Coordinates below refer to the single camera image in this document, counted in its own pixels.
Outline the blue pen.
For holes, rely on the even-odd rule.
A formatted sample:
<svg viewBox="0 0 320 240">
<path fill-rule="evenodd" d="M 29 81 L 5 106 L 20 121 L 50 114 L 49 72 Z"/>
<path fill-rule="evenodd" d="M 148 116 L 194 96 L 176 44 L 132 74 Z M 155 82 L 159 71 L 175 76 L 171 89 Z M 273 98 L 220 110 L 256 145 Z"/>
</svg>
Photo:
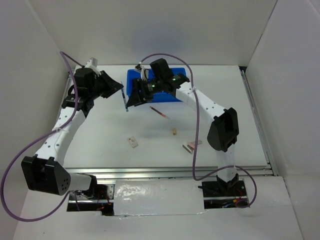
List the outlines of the blue pen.
<svg viewBox="0 0 320 240">
<path fill-rule="evenodd" d="M 125 91 L 124 91 L 124 86 L 123 86 L 122 81 L 120 81 L 120 84 L 122 85 L 121 94 L 122 94 L 122 99 L 123 99 L 125 111 L 128 113 L 128 112 L 129 112 L 129 109 L 128 109 L 128 107 L 127 107 L 127 100 L 126 100 Z"/>
</svg>

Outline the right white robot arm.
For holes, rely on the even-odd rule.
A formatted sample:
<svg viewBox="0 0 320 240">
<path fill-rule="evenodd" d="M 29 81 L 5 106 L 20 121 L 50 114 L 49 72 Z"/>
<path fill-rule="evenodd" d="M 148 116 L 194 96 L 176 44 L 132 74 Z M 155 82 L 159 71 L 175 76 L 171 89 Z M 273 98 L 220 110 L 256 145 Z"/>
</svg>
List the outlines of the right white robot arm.
<svg viewBox="0 0 320 240">
<path fill-rule="evenodd" d="M 239 135 L 238 114 L 234 108 L 226 109 L 198 90 L 193 77 L 173 73 L 167 61 L 159 58 L 150 63 L 153 79 L 148 80 L 145 68 L 139 62 L 135 71 L 140 78 L 132 80 L 127 107 L 151 102 L 157 93 L 167 93 L 182 101 L 196 112 L 196 119 L 205 119 L 210 124 L 207 142 L 216 151 L 218 158 L 218 190 L 230 196 L 236 189 L 239 175 L 235 166 L 235 143 Z"/>
</svg>

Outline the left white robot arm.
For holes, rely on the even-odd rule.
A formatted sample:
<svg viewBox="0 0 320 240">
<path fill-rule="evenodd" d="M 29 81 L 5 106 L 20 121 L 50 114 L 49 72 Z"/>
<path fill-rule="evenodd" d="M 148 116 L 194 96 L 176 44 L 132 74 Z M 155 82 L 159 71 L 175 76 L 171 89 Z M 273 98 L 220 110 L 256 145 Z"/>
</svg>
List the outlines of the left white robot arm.
<svg viewBox="0 0 320 240">
<path fill-rule="evenodd" d="M 79 68 L 74 73 L 75 84 L 68 89 L 53 133 L 34 156 L 21 162 L 27 187 L 32 191 L 62 196 L 68 191 L 80 191 L 88 200 L 97 197 L 99 187 L 93 175 L 69 173 L 64 167 L 67 150 L 79 127 L 84 123 L 95 99 L 108 98 L 123 89 L 105 71 Z"/>
</svg>

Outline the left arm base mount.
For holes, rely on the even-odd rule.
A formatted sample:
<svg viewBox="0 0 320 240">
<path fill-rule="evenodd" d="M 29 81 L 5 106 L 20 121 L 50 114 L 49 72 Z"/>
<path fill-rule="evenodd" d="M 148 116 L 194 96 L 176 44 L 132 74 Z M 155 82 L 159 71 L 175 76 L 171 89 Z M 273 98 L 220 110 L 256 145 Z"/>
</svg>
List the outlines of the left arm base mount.
<svg viewBox="0 0 320 240">
<path fill-rule="evenodd" d="M 84 191 L 73 192 L 69 195 L 67 212 L 94 212 L 102 216 L 113 216 L 115 184 L 99 184 L 92 194 Z"/>
</svg>

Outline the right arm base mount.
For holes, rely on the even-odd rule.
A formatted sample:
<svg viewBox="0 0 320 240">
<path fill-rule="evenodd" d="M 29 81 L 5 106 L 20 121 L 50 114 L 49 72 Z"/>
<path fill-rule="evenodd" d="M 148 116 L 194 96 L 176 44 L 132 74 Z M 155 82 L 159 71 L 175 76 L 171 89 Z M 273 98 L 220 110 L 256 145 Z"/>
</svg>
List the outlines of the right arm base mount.
<svg viewBox="0 0 320 240">
<path fill-rule="evenodd" d="M 203 205 L 206 210 L 241 208 L 249 204 L 243 180 L 239 180 L 227 191 L 221 190 L 217 181 L 203 181 L 198 188 L 202 191 Z"/>
</svg>

